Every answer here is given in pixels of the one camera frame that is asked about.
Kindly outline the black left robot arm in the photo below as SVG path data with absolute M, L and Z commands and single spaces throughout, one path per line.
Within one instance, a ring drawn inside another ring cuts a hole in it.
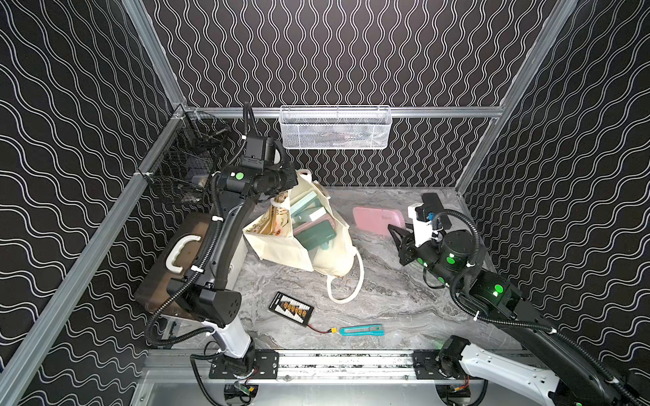
M 226 288 L 230 264 L 243 236 L 244 221 L 260 197 L 277 196 L 297 184 L 297 173 L 290 163 L 263 169 L 231 166 L 210 177 L 208 187 L 213 205 L 208 231 L 184 277 L 169 281 L 169 298 L 147 323 L 147 343 L 162 347 L 204 334 L 214 336 L 224 354 L 234 360 L 248 355 L 252 338 L 238 317 L 242 296 Z M 176 338 L 159 338 L 153 331 L 154 324 L 174 303 L 198 319 L 201 327 Z

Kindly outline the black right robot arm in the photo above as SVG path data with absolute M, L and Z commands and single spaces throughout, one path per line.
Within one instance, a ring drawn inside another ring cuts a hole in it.
M 493 324 L 543 364 L 526 365 L 453 336 L 433 362 L 441 375 L 494 382 L 541 405 L 641 404 L 641 387 L 632 375 L 590 355 L 544 319 L 514 284 L 483 268 L 485 248 L 468 216 L 443 210 L 417 217 L 411 228 L 388 230 L 401 265 L 420 264 L 473 321 Z

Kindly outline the dark green pencil case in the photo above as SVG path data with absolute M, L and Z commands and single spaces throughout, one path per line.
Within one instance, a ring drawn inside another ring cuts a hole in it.
M 326 245 L 336 237 L 335 228 L 330 221 L 315 223 L 296 235 L 296 239 L 308 251 Z

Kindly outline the pink pencil case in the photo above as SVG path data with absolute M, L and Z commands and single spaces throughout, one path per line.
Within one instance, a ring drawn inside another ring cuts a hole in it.
M 406 227 L 402 212 L 396 209 L 356 206 L 352 212 L 357 228 L 369 233 L 389 236 L 389 225 Z

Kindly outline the cream canvas tote bag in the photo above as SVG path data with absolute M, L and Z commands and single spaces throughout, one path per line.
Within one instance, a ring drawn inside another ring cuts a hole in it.
M 331 196 L 312 178 L 311 171 L 296 172 L 298 185 L 272 198 L 269 209 L 243 228 L 243 234 L 262 260 L 327 278 L 328 297 L 347 304 L 362 290 L 365 268 L 350 237 L 350 226 L 332 208 Z M 333 296 L 333 280 L 359 266 L 357 285 L 343 299 Z

